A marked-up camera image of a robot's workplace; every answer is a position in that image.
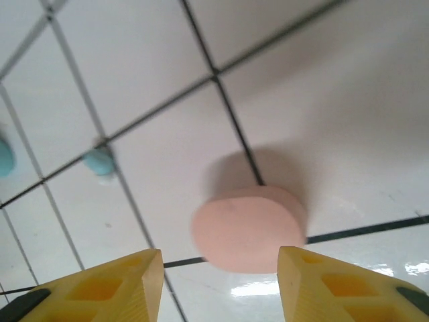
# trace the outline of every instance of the blue object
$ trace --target blue object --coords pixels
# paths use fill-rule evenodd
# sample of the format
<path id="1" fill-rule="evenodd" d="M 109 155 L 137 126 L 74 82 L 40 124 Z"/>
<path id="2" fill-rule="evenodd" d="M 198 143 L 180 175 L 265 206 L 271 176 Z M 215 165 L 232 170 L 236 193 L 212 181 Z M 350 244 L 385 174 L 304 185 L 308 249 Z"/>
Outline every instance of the blue object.
<path id="1" fill-rule="evenodd" d="M 108 152 L 94 149 L 83 156 L 83 163 L 97 176 L 106 176 L 115 171 L 115 162 Z"/>
<path id="2" fill-rule="evenodd" d="M 15 157 L 6 142 L 0 139 L 0 177 L 8 176 L 15 168 Z"/>

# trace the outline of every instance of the dark grout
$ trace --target dark grout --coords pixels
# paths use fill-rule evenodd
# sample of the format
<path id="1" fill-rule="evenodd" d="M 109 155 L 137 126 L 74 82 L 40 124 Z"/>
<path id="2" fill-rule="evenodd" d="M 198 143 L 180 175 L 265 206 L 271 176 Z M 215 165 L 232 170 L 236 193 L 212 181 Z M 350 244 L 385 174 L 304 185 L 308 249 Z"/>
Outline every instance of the dark grout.
<path id="1" fill-rule="evenodd" d="M 60 44 L 60 47 L 63 51 L 63 54 L 66 57 L 69 68 L 72 71 L 74 80 L 75 80 L 76 85 L 80 91 L 80 94 L 84 98 L 84 101 L 85 101 L 86 106 L 88 108 L 88 112 L 90 113 L 91 119 L 93 120 L 97 131 L 103 137 L 103 142 L 100 145 L 107 145 L 108 143 L 111 143 L 114 140 L 120 138 L 121 136 L 129 133 L 130 131 L 135 129 L 137 126 L 144 124 L 146 121 L 150 120 L 152 117 L 156 116 L 157 114 L 161 113 L 162 111 L 165 111 L 167 108 L 173 106 L 175 103 L 184 99 L 188 95 L 193 94 L 198 89 L 207 85 L 210 81 L 213 81 L 215 83 L 215 85 L 217 86 L 219 94 L 221 95 L 221 98 L 223 100 L 226 112 L 228 113 L 228 115 L 230 117 L 233 129 L 235 130 L 237 137 L 239 138 L 239 141 L 241 142 L 241 145 L 245 151 L 249 165 L 250 165 L 250 167 L 251 167 L 251 169 L 255 175 L 255 179 L 256 179 L 258 184 L 264 184 L 263 179 L 260 175 L 259 169 L 257 167 L 255 158 L 254 158 L 253 153 L 251 151 L 251 148 L 249 147 L 249 144 L 247 143 L 247 140 L 245 138 L 243 130 L 239 124 L 239 120 L 236 116 L 235 110 L 233 109 L 233 106 L 231 104 L 231 100 L 230 100 L 230 98 L 229 98 L 229 96 L 225 90 L 225 87 L 223 86 L 219 77 L 223 73 L 230 71 L 234 67 L 236 67 L 236 66 L 248 61 L 250 58 L 260 54 L 261 52 L 263 52 L 265 49 L 269 48 L 270 46 L 273 46 L 274 44 L 279 43 L 280 41 L 284 40 L 286 37 L 293 34 L 294 32 L 301 30 L 304 26 L 308 25 L 310 22 L 313 22 L 314 20 L 318 19 L 319 17 L 323 16 L 325 13 L 329 12 L 331 9 L 338 7 L 340 4 L 348 2 L 348 0 L 331 1 L 330 3 L 327 3 L 326 5 L 323 5 L 319 8 L 317 8 L 312 13 L 308 14 L 305 17 L 302 17 L 301 19 L 297 20 L 292 25 L 287 26 L 282 31 L 280 31 L 280 32 L 274 34 L 273 36 L 269 37 L 267 40 L 261 42 L 258 45 L 255 45 L 248 52 L 246 52 L 246 53 L 244 53 L 244 54 L 242 54 L 236 58 L 233 58 L 232 60 L 230 60 L 230 62 L 226 63 L 220 69 L 216 68 L 216 66 L 213 63 L 213 59 L 211 58 L 210 52 L 208 51 L 208 47 L 206 46 L 204 38 L 202 37 L 202 34 L 199 31 L 196 20 L 194 18 L 194 14 L 192 13 L 192 10 L 191 10 L 187 0 L 180 0 L 180 2 L 182 4 L 182 6 L 184 7 L 184 10 L 187 14 L 188 21 L 190 22 L 192 29 L 194 30 L 196 40 L 197 40 L 198 44 L 200 45 L 200 49 L 202 50 L 202 53 L 206 59 L 206 63 L 209 65 L 209 67 L 212 71 L 212 76 L 204 77 L 204 78 L 196 81 L 194 84 L 190 85 L 188 88 L 180 91 L 179 93 L 170 97 L 168 100 L 166 100 L 163 103 L 159 104 L 158 106 L 154 107 L 151 111 L 149 111 L 145 115 L 142 115 L 141 117 L 137 118 L 136 120 L 132 121 L 131 123 L 129 123 L 128 125 L 126 125 L 122 129 L 120 129 L 119 131 L 117 131 L 116 133 L 114 133 L 110 137 L 107 137 L 104 133 L 101 121 L 99 119 L 99 116 L 97 115 L 97 110 L 95 109 L 95 106 L 90 99 L 89 93 L 88 93 L 88 91 L 84 85 L 84 81 L 80 75 L 77 64 L 75 63 L 74 58 L 72 56 L 72 52 L 71 52 L 71 50 L 68 47 L 68 44 L 66 42 L 66 38 L 62 34 L 62 30 L 60 29 L 59 24 L 55 20 L 54 15 L 67 3 L 67 0 L 57 0 L 50 7 L 46 7 L 46 14 L 40 18 L 40 20 L 32 28 L 32 30 L 27 35 L 27 37 L 25 37 L 24 41 L 19 45 L 19 48 L 15 51 L 15 53 L 13 53 L 12 57 L 7 61 L 5 66 L 0 70 L 0 80 L 2 78 L 4 78 L 7 75 L 7 73 L 17 64 L 19 59 L 25 54 L 25 52 L 32 45 L 32 43 L 43 32 L 46 25 L 48 23 L 50 23 L 53 30 L 54 30 L 54 33 L 56 34 L 57 40 Z M 74 159 L 67 162 L 66 164 L 59 167 L 57 170 L 51 172 L 49 175 L 47 175 L 45 177 L 42 176 L 41 171 L 40 171 L 39 181 L 37 181 L 33 185 L 29 186 L 24 191 L 20 192 L 19 194 L 15 195 L 14 197 L 10 198 L 9 200 L 5 201 L 2 205 L 0 205 L 0 209 L 3 209 L 7 205 L 9 205 L 12 202 L 23 197 L 24 195 L 26 195 L 30 191 L 34 190 L 35 188 L 39 187 L 40 185 L 44 185 L 46 187 L 46 189 L 48 189 L 48 186 L 45 184 L 48 180 L 54 178 L 55 176 L 61 174 L 65 170 L 74 166 L 75 164 L 80 162 L 81 159 L 82 159 L 82 154 L 75 157 Z M 130 206 L 133 209 L 133 212 L 135 213 L 137 220 L 139 221 L 139 226 L 141 227 L 143 235 L 145 236 L 148 244 L 151 247 L 154 247 L 154 243 L 153 243 L 153 241 L 149 235 L 149 231 L 147 230 L 147 227 L 145 226 L 145 224 L 143 222 L 143 219 L 142 219 L 141 214 L 139 212 L 138 206 L 137 206 L 136 202 L 134 201 L 134 198 L 131 194 L 131 191 L 129 190 L 129 187 L 127 185 L 125 177 L 123 176 L 123 173 L 121 172 L 120 169 L 117 169 L 117 174 L 118 174 L 119 180 L 121 181 L 121 185 L 123 187 L 123 190 L 127 196 L 127 199 L 130 203 Z M 51 196 L 52 202 L 54 203 L 53 196 L 51 194 L 50 194 L 50 196 Z M 427 219 L 421 219 L 420 223 L 415 223 L 414 221 L 412 223 L 414 223 L 413 225 L 421 225 L 421 224 L 427 223 L 427 222 L 428 222 Z M 399 228 L 397 226 L 388 226 L 388 227 L 394 227 L 394 228 L 390 228 L 390 229 Z M 339 237 L 337 237 L 338 235 L 335 235 L 335 234 L 336 233 L 310 237 L 309 238 L 309 244 L 319 242 L 317 238 L 319 238 L 321 241 L 326 241 L 326 240 L 323 240 L 324 238 L 325 239 L 331 238 L 330 240 L 338 239 L 339 238 Z M 356 235 L 363 235 L 363 234 L 365 234 L 365 233 L 361 232 L 361 233 L 357 233 Z M 189 258 L 189 259 L 185 259 L 185 260 L 178 260 L 175 262 L 165 263 L 164 267 L 165 268 L 173 268 L 173 267 L 179 267 L 179 266 L 185 266 L 185 265 L 191 265 L 191 264 L 198 264 L 198 263 L 202 263 L 205 261 L 206 260 L 204 258 Z M 171 284 L 171 282 L 167 276 L 165 277 L 165 281 L 166 281 L 166 286 L 167 286 L 167 288 L 168 288 L 168 290 L 169 290 L 169 292 L 170 292 L 170 294 L 174 300 L 176 308 L 182 317 L 182 320 L 184 322 L 187 322 L 187 318 L 184 314 L 183 308 L 180 305 L 178 298 L 176 296 L 176 293 L 174 292 L 174 288 L 173 288 L 173 286 L 172 286 L 172 284 Z M 15 292 L 23 292 L 23 291 L 31 290 L 32 288 L 33 288 L 33 286 L 28 287 L 28 288 L 20 288 L 17 290 L 9 290 L 6 292 L 0 292 L 0 295 L 7 295 L 7 294 L 15 293 Z"/>
<path id="2" fill-rule="evenodd" d="M 25 251 L 22 247 L 22 244 L 18 238 L 18 234 L 16 233 L 16 230 L 15 230 L 14 226 L 12 225 L 12 221 L 11 221 L 9 215 L 7 214 L 6 209 L 2 209 L 2 211 L 3 211 L 3 216 L 6 220 L 7 226 L 9 226 L 9 230 L 12 233 L 12 236 L 15 240 L 15 243 L 17 244 L 19 251 L 21 252 L 22 258 L 24 259 L 24 262 L 27 265 L 28 270 L 29 270 L 32 278 L 34 279 L 34 282 L 38 285 L 39 284 L 38 278 L 36 277 L 36 274 L 34 274 L 32 265 L 30 264 L 28 257 L 27 257 L 27 254 L 25 253 Z"/>
<path id="3" fill-rule="evenodd" d="M 331 240 L 369 235 L 371 233 L 380 233 L 383 231 L 391 231 L 395 229 L 425 225 L 427 223 L 429 223 L 429 215 L 312 236 L 307 239 L 307 244 L 329 242 Z"/>
<path id="4" fill-rule="evenodd" d="M 247 61 L 251 57 L 256 56 L 260 52 L 264 51 L 266 48 L 273 46 L 276 43 L 281 42 L 284 38 L 287 38 L 292 32 L 298 31 L 298 29 L 302 29 L 307 23 L 313 22 L 313 20 L 318 19 L 323 14 L 327 14 L 331 9 L 337 8 L 339 5 L 349 2 L 351 0 L 336 0 L 331 1 L 327 5 L 324 5 L 320 8 L 318 8 L 316 11 L 310 13 L 310 15 L 302 17 L 301 20 L 298 20 L 295 24 L 287 26 L 285 29 L 281 30 L 280 32 L 276 33 L 275 35 L 269 37 L 266 41 L 261 42 L 260 44 L 254 46 L 252 49 L 250 49 L 249 52 L 244 53 L 230 61 L 230 63 L 227 63 L 223 67 L 221 67 L 219 70 L 215 70 L 216 74 L 215 76 L 221 76 L 222 74 L 230 71 L 230 69 L 240 65 L 241 63 Z M 67 3 L 67 0 L 58 0 L 59 3 Z M 145 113 L 141 117 L 138 117 L 135 121 L 132 121 L 119 131 L 115 132 L 112 136 L 106 138 L 106 142 L 113 142 L 116 139 L 120 138 L 121 136 L 125 135 L 126 133 L 130 132 L 131 130 L 135 129 L 137 126 L 144 124 L 146 121 L 149 121 L 152 117 L 156 116 L 158 113 L 161 113 L 162 111 L 167 110 L 168 108 L 172 107 L 174 103 L 177 103 L 178 101 L 184 99 L 188 95 L 193 94 L 193 92 L 197 91 L 198 89 L 202 88 L 204 85 L 207 85 L 210 81 L 215 81 L 213 76 L 208 76 L 205 78 L 202 78 L 198 81 L 196 81 L 194 84 L 190 85 L 189 87 L 185 88 L 184 90 L 181 90 L 179 93 L 176 93 L 175 95 L 171 96 L 169 99 L 164 101 L 163 103 L 160 103 L 156 107 L 154 107 L 151 111 L 148 113 Z M 71 166 L 74 166 L 77 164 L 81 158 L 82 155 L 79 155 L 72 159 L 71 161 L 65 163 L 63 166 L 59 167 L 57 170 L 51 172 L 49 175 L 45 176 L 43 179 L 35 182 L 31 186 L 27 187 L 24 191 L 21 191 L 14 197 L 11 197 L 10 199 L 6 200 L 2 205 L 0 205 L 0 209 L 11 204 L 12 202 L 15 202 L 19 198 L 23 197 L 24 195 L 28 194 L 30 191 L 34 190 L 44 182 L 54 178 L 55 176 L 59 175 L 60 173 L 64 172 Z"/>
<path id="5" fill-rule="evenodd" d="M 403 228 L 409 228 L 409 227 L 415 227 L 415 226 L 427 225 L 427 224 L 429 224 L 429 215 L 424 215 L 416 218 L 390 221 L 388 223 L 380 223 L 377 225 L 371 225 L 371 226 L 353 228 L 348 230 L 336 231 L 334 233 L 326 233 L 323 235 L 311 236 L 307 240 L 307 245 L 329 242 L 332 240 L 338 240 L 338 239 L 349 238 L 349 237 L 371 235 L 372 233 L 381 233 L 381 232 L 391 231 L 395 229 L 403 229 Z M 168 269 L 168 268 L 175 268 L 180 266 L 189 266 L 189 265 L 195 265 L 195 264 L 200 264 L 205 262 L 207 261 L 203 257 L 187 258 L 185 260 L 166 262 L 164 263 L 164 268 Z M 7 290 L 7 291 L 0 292 L 0 295 L 24 292 L 27 290 L 31 290 L 34 287 L 35 286 L 30 286 L 25 288 L 18 288 L 15 290 Z"/>
<path id="6" fill-rule="evenodd" d="M 284 26 L 280 29 L 280 31 L 276 32 L 264 41 L 246 50 L 245 53 L 238 54 L 236 57 L 230 59 L 229 62 L 225 63 L 222 67 L 219 68 L 219 74 L 227 73 L 235 67 L 242 65 L 242 63 L 254 58 L 257 55 L 260 55 L 270 47 L 279 44 L 280 41 L 284 41 L 286 38 L 292 36 L 296 32 L 299 32 L 303 29 L 304 26 L 307 27 L 310 23 L 316 22 L 318 19 L 324 17 L 333 9 L 336 9 L 350 1 L 351 0 L 329 1 L 328 3 L 324 3 L 321 6 L 313 9 L 309 13 L 304 14 L 302 17 L 299 17 L 296 21 Z"/>
<path id="7" fill-rule="evenodd" d="M 29 31 L 24 40 L 16 48 L 15 52 L 6 61 L 6 63 L 0 69 L 0 81 L 2 81 L 11 69 L 19 62 L 19 59 L 29 50 L 34 41 L 42 34 L 46 28 L 48 20 L 43 15 L 37 20 L 33 28 Z"/>
<path id="8" fill-rule="evenodd" d="M 193 265 L 193 264 L 199 264 L 199 263 L 205 263 L 205 262 L 207 262 L 207 260 L 203 257 L 194 257 L 194 258 L 188 258 L 185 260 L 175 260 L 174 262 L 164 263 L 164 268 Z"/>
<path id="9" fill-rule="evenodd" d="M 104 146 L 104 147 L 108 148 L 110 151 L 112 151 L 111 147 L 109 146 L 109 143 L 111 140 L 109 140 L 109 141 L 107 140 L 104 127 L 101 123 L 101 119 L 99 117 L 99 114 L 97 113 L 97 109 L 95 108 L 93 100 L 91 99 L 91 97 L 89 95 L 89 91 L 88 91 L 88 89 L 84 83 L 82 75 L 78 69 L 77 63 L 73 57 L 72 50 L 70 49 L 70 47 L 66 41 L 65 35 L 63 34 L 63 32 L 61 30 L 60 24 L 56 21 L 55 17 L 51 17 L 50 24 L 51 24 L 52 29 L 54 31 L 55 37 L 56 37 L 56 39 L 57 39 L 57 41 L 61 47 L 62 53 L 63 53 L 63 55 L 67 61 L 68 67 L 72 73 L 72 76 L 73 76 L 73 79 L 76 83 L 76 86 L 78 87 L 78 90 L 79 90 L 80 94 L 82 95 L 82 98 L 84 99 L 85 106 L 89 112 L 90 118 L 93 121 L 94 127 L 95 127 L 96 131 L 98 132 L 98 135 L 101 139 L 101 143 L 99 145 Z M 161 111 L 161 108 L 153 111 L 152 116 L 155 115 L 156 113 L 159 113 L 160 111 Z M 123 174 L 121 167 L 119 166 L 118 163 L 116 163 L 115 173 L 117 175 L 117 178 L 119 179 L 119 183 L 123 189 L 125 197 L 128 200 L 129 206 L 131 207 L 131 210 L 133 211 L 133 214 L 134 214 L 134 216 L 135 216 L 135 218 L 139 224 L 141 233 L 143 234 L 148 245 L 151 248 L 155 248 L 154 241 L 151 238 L 151 235 L 149 234 L 149 229 L 147 228 L 146 224 L 144 223 L 144 220 L 143 220 L 143 217 L 141 216 L 139 207 L 137 206 L 137 203 L 135 202 L 135 199 L 133 197 L 131 189 L 129 188 L 129 185 L 128 185 L 127 180 L 125 178 L 125 175 Z M 55 208 L 55 210 L 58 212 L 58 214 L 60 214 L 59 209 L 55 206 L 53 196 L 51 194 L 49 194 L 48 196 L 50 197 L 50 201 L 51 201 L 53 208 Z M 75 256 L 76 256 L 77 260 L 80 259 L 77 251 L 75 253 Z M 82 262 L 79 261 L 79 264 L 80 264 L 81 270 L 83 270 L 84 267 L 83 267 Z M 167 275 L 164 276 L 164 280 L 165 280 L 166 286 L 167 286 L 167 288 L 168 288 L 168 290 L 172 296 L 172 299 L 174 301 L 176 309 L 178 310 L 180 316 L 182 317 L 183 322 L 187 322 L 187 318 L 184 314 L 182 305 L 180 304 L 180 302 L 176 296 L 176 293 L 174 292 L 174 288 L 173 288 L 170 280 L 168 279 Z"/>
<path id="10" fill-rule="evenodd" d="M 18 132 L 19 138 L 21 139 L 21 141 L 24 145 L 24 148 L 25 148 L 25 150 L 26 150 L 26 152 L 27 152 L 27 154 L 31 160 L 31 163 L 33 165 L 33 168 L 34 168 L 37 176 L 39 177 L 40 180 L 43 181 L 44 177 L 43 177 L 43 173 L 42 173 L 42 168 L 40 167 L 39 162 L 37 161 L 36 155 L 35 155 L 32 147 L 29 143 L 27 134 L 24 131 L 21 120 L 19 119 L 19 116 L 15 110 L 15 107 L 13 106 L 13 103 L 9 97 L 9 94 L 7 93 L 7 91 L 3 85 L 0 85 L 0 97 L 3 99 L 3 101 L 6 105 L 7 111 L 9 112 L 9 114 L 12 118 L 13 124 L 15 125 L 15 128 Z M 76 261 L 78 262 L 78 265 L 80 266 L 80 269 L 83 270 L 84 266 L 83 266 L 82 260 L 80 259 L 78 251 L 76 249 L 76 246 L 74 245 L 74 243 L 72 241 L 72 237 L 71 237 L 71 235 L 67 229 L 67 226 L 66 226 L 66 224 L 65 224 L 65 222 L 61 216 L 60 210 L 58 209 L 58 206 L 54 200 L 54 197 L 52 196 L 52 193 L 51 193 L 48 185 L 45 182 L 43 182 L 42 187 L 45 191 L 46 197 L 48 198 L 48 200 L 51 204 L 52 210 L 55 213 L 57 221 L 60 224 L 60 227 L 62 229 L 64 237 L 66 238 L 68 245 L 69 245 L 70 249 L 72 250 L 72 253 L 74 254 L 74 257 L 76 258 Z M 5 212 L 5 216 L 7 216 L 7 213 L 6 213 L 6 210 L 4 207 L 5 207 L 5 205 L 3 204 L 1 206 L 1 208 Z M 19 244 L 19 247 L 20 247 L 21 251 L 23 252 L 24 258 L 26 258 L 25 252 L 23 251 L 23 248 L 20 246 L 20 244 Z"/>
<path id="11" fill-rule="evenodd" d="M 188 0 L 180 0 L 180 4 L 183 7 L 183 10 L 186 14 L 186 17 L 188 19 L 188 22 L 190 26 L 192 27 L 192 30 L 194 32 L 194 37 L 198 43 L 198 46 L 204 56 L 204 59 L 206 61 L 207 66 L 210 68 L 212 72 L 212 80 L 217 86 L 217 90 L 219 92 L 219 95 L 221 96 L 221 99 L 223 101 L 223 105 L 226 109 L 227 115 L 229 116 L 229 119 L 231 120 L 233 129 L 235 131 L 235 134 L 237 138 L 239 139 L 241 146 L 244 150 L 244 153 L 246 155 L 246 159 L 251 167 L 252 173 L 255 177 L 256 182 L 258 185 L 264 185 L 264 181 L 262 179 L 262 175 L 259 171 L 259 168 L 257 166 L 257 162 L 255 160 L 255 157 L 253 155 L 253 152 L 251 151 L 251 148 L 249 147 L 249 144 L 247 143 L 247 139 L 245 137 L 243 128 L 241 127 L 237 114 L 235 113 L 235 110 L 233 108 L 233 105 L 231 103 L 231 100 L 225 90 L 225 87 L 223 86 L 220 78 L 219 78 L 219 70 L 215 66 L 212 54 L 210 53 L 210 50 L 208 49 L 208 46 L 206 44 L 206 41 L 202 35 L 202 32 L 200 31 L 200 28 L 198 26 L 198 23 L 195 18 L 195 14 L 192 12 L 192 8 L 188 2 Z"/>

